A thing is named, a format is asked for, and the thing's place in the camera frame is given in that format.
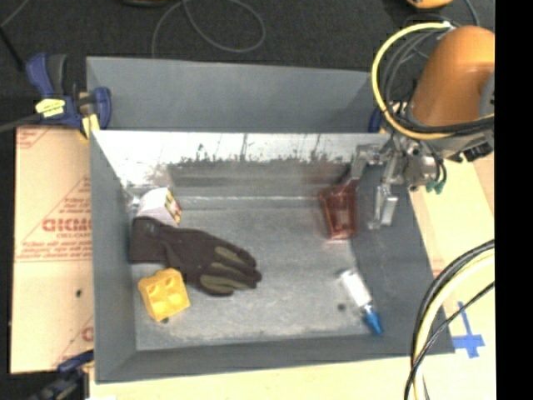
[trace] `black floor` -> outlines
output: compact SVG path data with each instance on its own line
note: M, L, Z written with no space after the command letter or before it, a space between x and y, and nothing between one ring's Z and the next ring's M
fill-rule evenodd
M35 53L68 55L66 85L85 86L87 55L122 55L179 58L192 61L260 63L313 68L369 71L376 50L415 14L401 0L238 0L261 17L227 0L188 0L202 31L227 48L220 49L193 29L177 7L164 19L152 40L157 23L171 7L132 7L119 0L0 0L0 24L21 59ZM495 0L469 0L479 25L495 30ZM455 0L440 10L442 17L459 24L475 18L465 0ZM38 95L17 70L12 54L0 42L0 124L32 113ZM13 135L0 133L0 399L25 398L38 391L53 375L8 374L9 316L12 274Z

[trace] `blue cross marking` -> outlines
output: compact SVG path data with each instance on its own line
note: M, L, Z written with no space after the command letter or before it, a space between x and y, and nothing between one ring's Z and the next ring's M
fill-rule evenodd
M458 302L459 307L462 308L463 302ZM477 352L478 347L484 347L485 343L483 342L483 337L481 335L474 335L472 333L470 323L468 322L468 317L466 316L466 311L461 310L461 317L466 328L466 335L461 335L457 337L451 337L453 346L455 349L464 348L468 353L468 358L479 357L480 354Z

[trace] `black glove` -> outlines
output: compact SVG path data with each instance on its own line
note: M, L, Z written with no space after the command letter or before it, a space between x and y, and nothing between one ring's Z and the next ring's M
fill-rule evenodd
M217 296L253 289L262 278L246 250L207 232L171 227L151 217L133 219L130 262L175 268L185 283Z

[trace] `transparent red container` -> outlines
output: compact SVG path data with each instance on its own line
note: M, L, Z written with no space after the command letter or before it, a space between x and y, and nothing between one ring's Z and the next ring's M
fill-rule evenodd
M357 180L349 179L320 191L318 197L326 214L330 238L353 238L357 235L356 190Z

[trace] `yellow toy block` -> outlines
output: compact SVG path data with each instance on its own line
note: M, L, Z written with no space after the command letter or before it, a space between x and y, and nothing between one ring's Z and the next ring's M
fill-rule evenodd
M182 274L174 268L156 272L137 284L148 314L156 322L189 307L189 297Z

